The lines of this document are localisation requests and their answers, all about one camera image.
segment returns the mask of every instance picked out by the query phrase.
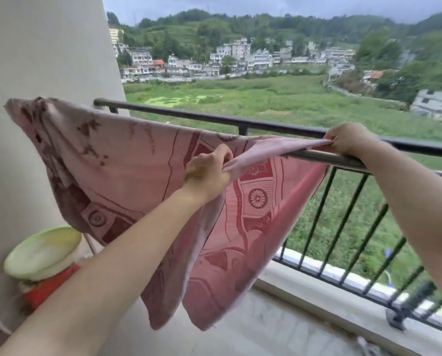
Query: black railing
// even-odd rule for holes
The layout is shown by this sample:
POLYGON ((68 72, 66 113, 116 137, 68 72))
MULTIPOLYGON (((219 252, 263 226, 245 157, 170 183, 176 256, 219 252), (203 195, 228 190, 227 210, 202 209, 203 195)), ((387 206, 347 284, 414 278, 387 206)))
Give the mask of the black railing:
MULTIPOLYGON (((127 109, 132 111, 142 111, 148 113, 155 113, 159 115, 165 116, 173 116, 185 119, 193 119, 198 121, 207 121, 213 123, 219 123, 224 125, 233 125, 238 127, 238 131, 240 135, 247 135, 249 129, 256 130, 264 130, 270 132, 278 132, 285 133, 289 135, 297 135, 303 137, 313 137, 313 138, 321 138, 325 135, 326 129, 322 128, 312 128, 312 127, 302 127, 296 125, 288 125, 281 124, 269 121, 260 121, 254 119, 243 119, 236 118, 231 116, 220 116, 220 115, 210 115, 205 113, 193 112, 193 111, 183 111, 183 110, 174 110, 167 109, 163 107, 154 107, 141 105, 136 103, 129 103, 123 101, 112 101, 106 99, 95 99, 94 106, 106 106, 109 107, 112 113, 118 113, 117 109, 127 109)), ((397 149, 402 151, 407 151, 411 153, 417 153, 422 155, 429 156, 439 156, 442 157, 442 144, 440 143, 426 143, 426 142, 415 142, 410 140, 398 139, 398 138, 382 138, 384 141, 389 142, 397 149)), ((298 261, 292 261, 292 258, 286 257, 287 250, 287 242, 288 239, 282 245, 280 252, 274 257, 274 260, 282 263, 285 266, 296 269, 300 272, 303 272, 307 275, 318 278, 319 280, 325 281, 333 286, 342 288, 351 293, 354 293, 362 298, 368 299, 372 302, 375 302, 379 305, 386 307, 386 319, 389 324, 397 329, 404 329, 403 321, 406 318, 411 318, 423 322, 427 325, 430 325, 436 329, 442 330, 442 320, 439 317, 436 317, 437 311, 442 308, 442 300, 436 301, 429 309, 419 313, 420 305, 426 300, 429 299, 437 290, 435 285, 431 281, 426 281, 421 284, 418 290, 408 296, 408 298, 402 303, 398 302, 398 298, 404 292, 406 292, 410 286, 418 279, 418 277, 424 272, 424 268, 422 266, 418 267, 414 270, 414 272, 408 277, 408 279, 397 288, 396 292, 391 296, 385 295, 377 291, 374 288, 374 285, 380 278, 380 276, 384 273, 390 263, 394 260, 397 254, 402 250, 404 245, 407 243, 406 239, 402 237, 393 248, 390 255, 386 258, 384 263, 379 267, 378 271, 373 275, 372 279, 366 286, 361 286, 356 284, 355 282, 348 281, 348 275, 351 273, 353 267, 358 262, 362 253, 366 249, 368 242, 371 240, 373 234, 378 228, 379 224, 383 220, 384 216, 388 212, 388 205, 384 204, 380 211, 378 212, 377 217, 369 228, 367 234, 356 250, 355 254, 351 257, 347 268, 345 269, 343 275, 338 277, 330 272, 325 271, 325 267, 328 264, 328 261, 331 257, 331 254, 335 250, 335 246, 343 232, 343 228, 345 227, 350 214, 363 190, 363 187, 370 175, 364 164, 358 159, 351 157, 343 157, 338 155, 332 155, 321 151, 315 150, 300 150, 296 152, 292 152, 288 154, 289 156, 306 159, 310 161, 322 162, 325 164, 332 165, 330 176, 325 186, 325 191, 320 200, 319 207, 314 216, 312 227, 310 228, 310 232, 308 233, 306 243, 303 247, 301 256, 298 261), (309 246, 311 241, 315 235, 315 229, 318 224, 319 218, 322 214, 322 211, 325 207, 326 199, 331 189, 331 185, 337 173, 337 170, 347 170, 354 173, 362 174, 359 185, 354 192, 351 202, 343 216, 342 221, 340 222, 340 226, 336 230, 334 234, 333 240, 328 247, 328 251, 326 256, 324 257, 322 264, 319 268, 315 268, 312 265, 305 262, 306 254, 309 250, 309 246)), ((442 176, 442 171, 436 171, 439 175, 442 176)))

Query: left hand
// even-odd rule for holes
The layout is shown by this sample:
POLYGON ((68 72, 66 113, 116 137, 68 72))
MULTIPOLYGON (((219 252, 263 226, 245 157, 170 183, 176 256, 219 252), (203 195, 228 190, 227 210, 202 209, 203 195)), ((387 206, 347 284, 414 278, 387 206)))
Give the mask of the left hand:
POLYGON ((228 172, 223 172, 224 163, 233 158, 225 144, 219 145, 211 154, 200 154, 186 165, 185 183, 182 190, 200 199, 204 205, 219 196, 230 181, 228 172))

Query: cloudy sky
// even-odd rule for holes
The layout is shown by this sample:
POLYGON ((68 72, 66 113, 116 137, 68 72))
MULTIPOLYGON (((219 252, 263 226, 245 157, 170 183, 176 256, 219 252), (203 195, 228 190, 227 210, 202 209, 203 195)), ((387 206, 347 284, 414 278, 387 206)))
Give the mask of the cloudy sky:
POLYGON ((191 8, 232 15, 261 14, 330 18, 371 14, 413 23, 442 11, 442 0, 102 0, 106 11, 134 25, 143 17, 156 19, 191 8))

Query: green field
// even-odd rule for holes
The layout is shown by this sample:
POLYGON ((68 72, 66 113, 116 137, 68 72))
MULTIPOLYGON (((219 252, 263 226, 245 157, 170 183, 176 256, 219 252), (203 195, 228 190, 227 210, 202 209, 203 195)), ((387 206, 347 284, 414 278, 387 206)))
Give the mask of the green field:
MULTIPOLYGON (((322 76, 283 76, 253 80, 198 81, 174 86, 159 83, 127 84, 124 89, 127 101, 130 102, 326 128, 345 121, 361 122, 381 136, 442 142, 442 123, 399 111, 386 101, 347 97, 328 91, 321 86, 321 81, 322 76)), ((227 125, 141 112, 134 112, 132 116, 237 133, 235 127, 227 125)), ((249 134, 265 132, 250 130, 249 134)), ((421 155, 415 155, 414 158, 432 169, 442 170, 442 158, 421 155)), ((337 172, 307 252, 308 256, 316 259, 325 257, 360 177, 359 174, 347 171, 337 172)), ((288 239, 289 248, 302 251, 324 187, 325 183, 308 203, 295 225, 288 239)), ((373 178, 369 178, 329 263, 342 268, 348 265, 383 203, 384 198, 378 186, 373 178)), ((400 238, 401 232, 392 215, 388 213, 354 271, 370 278, 386 258, 384 250, 392 250, 400 238)), ((396 287, 419 264, 417 256, 406 245, 388 269, 396 287)))

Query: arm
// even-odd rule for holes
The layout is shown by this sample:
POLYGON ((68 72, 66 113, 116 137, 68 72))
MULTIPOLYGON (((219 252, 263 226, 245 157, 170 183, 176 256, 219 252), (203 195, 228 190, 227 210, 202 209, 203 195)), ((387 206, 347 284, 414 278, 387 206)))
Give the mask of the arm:
POLYGON ((392 214, 442 291, 442 177, 380 141, 360 124, 328 131, 332 150, 358 157, 374 175, 392 214))
POLYGON ((0 348, 0 356, 98 353, 190 217, 224 190, 229 175, 221 168, 231 157, 220 145, 189 163, 183 187, 53 293, 0 348))

